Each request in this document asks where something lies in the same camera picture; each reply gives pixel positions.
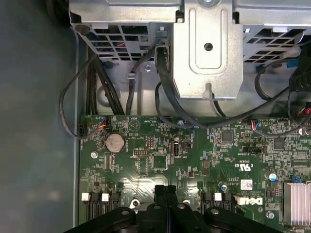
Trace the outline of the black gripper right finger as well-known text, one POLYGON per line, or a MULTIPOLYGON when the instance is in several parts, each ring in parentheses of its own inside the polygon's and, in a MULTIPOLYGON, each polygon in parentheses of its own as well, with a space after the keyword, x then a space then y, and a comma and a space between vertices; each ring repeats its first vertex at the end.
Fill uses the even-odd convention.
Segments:
POLYGON ((172 233, 253 233, 254 224, 241 215, 213 206, 202 214, 180 203, 176 187, 166 186, 168 223, 172 233))

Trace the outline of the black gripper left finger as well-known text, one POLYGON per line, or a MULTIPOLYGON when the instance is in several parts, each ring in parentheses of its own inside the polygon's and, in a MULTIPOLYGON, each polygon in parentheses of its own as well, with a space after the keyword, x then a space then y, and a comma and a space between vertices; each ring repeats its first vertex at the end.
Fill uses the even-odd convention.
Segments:
POLYGON ((167 187, 155 186, 154 202, 146 210, 135 212, 119 207, 86 223, 67 230, 68 233, 165 233, 167 231, 167 187))

